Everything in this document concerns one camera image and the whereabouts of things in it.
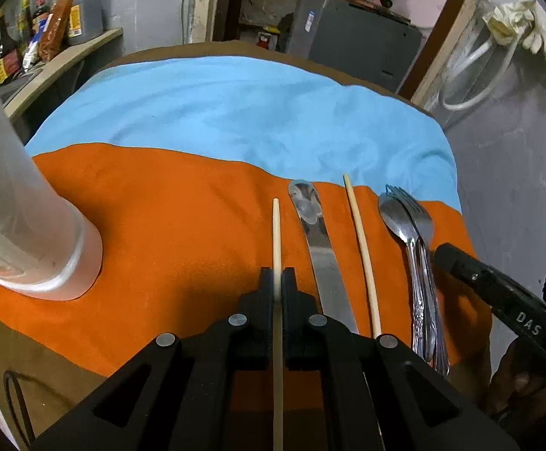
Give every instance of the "plastic jug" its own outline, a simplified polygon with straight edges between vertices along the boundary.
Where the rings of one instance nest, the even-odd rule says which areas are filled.
[[[83,44],[103,32],[102,1],[73,0],[69,17],[69,44]]]

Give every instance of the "orange cloth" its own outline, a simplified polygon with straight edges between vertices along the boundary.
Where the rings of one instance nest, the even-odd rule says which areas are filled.
[[[272,266],[274,197],[280,200],[283,266],[296,269],[300,290],[316,295],[289,180],[245,163],[106,144],[74,145],[35,160],[55,190],[100,230],[103,267],[94,286],[68,302],[37,300],[0,286],[0,320],[85,369],[109,376],[159,333],[183,338],[233,313],[238,296],[256,289],[260,267]],[[346,192],[329,183],[316,187],[358,328],[370,336]],[[382,330],[410,345],[404,246],[383,224],[377,196],[367,187],[355,188],[355,194]],[[435,224],[432,247],[451,242],[473,252],[458,212],[437,202],[425,207]],[[436,281],[448,352],[456,364],[486,345],[490,309],[448,275],[437,272]]]

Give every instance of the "black device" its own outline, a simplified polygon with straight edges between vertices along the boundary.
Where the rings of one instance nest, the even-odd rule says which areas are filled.
[[[285,364],[319,370],[328,449],[519,449],[396,337],[358,336],[319,314],[292,268],[282,275],[282,300]],[[39,435],[32,451],[220,449],[233,373],[271,361],[272,307],[273,273],[263,268],[236,314],[186,339],[158,336]]]
[[[546,304],[542,299],[452,244],[437,248],[434,264],[469,285],[499,320],[546,361]]]

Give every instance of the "translucent plastic container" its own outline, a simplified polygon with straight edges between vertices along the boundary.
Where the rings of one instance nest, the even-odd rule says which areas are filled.
[[[83,44],[103,32],[102,0],[73,0],[69,17],[69,44]]]
[[[98,276],[94,225],[44,179],[0,102],[0,285],[31,297],[80,297]]]

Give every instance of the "yellow label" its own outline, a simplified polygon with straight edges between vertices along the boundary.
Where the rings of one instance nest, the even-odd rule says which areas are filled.
[[[0,83],[6,81],[6,78],[8,78],[8,73],[6,72],[6,68],[4,66],[4,60],[0,59]]]
[[[81,10],[79,5],[73,5],[69,17],[69,37],[77,37],[81,34]]]

